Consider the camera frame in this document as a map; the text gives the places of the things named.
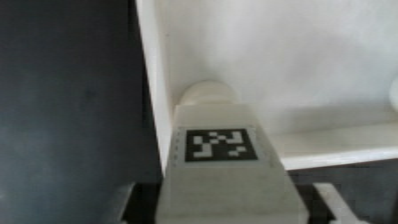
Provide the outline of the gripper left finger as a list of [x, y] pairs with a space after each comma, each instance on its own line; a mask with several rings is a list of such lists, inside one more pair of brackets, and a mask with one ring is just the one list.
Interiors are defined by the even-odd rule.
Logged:
[[131, 182], [117, 188], [96, 224], [156, 224], [160, 183]]

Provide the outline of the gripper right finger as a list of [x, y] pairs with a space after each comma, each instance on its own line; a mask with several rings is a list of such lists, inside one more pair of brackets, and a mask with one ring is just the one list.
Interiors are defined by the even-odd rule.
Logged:
[[307, 224], [371, 224], [357, 217], [330, 183], [298, 184], [297, 190], [309, 212]]

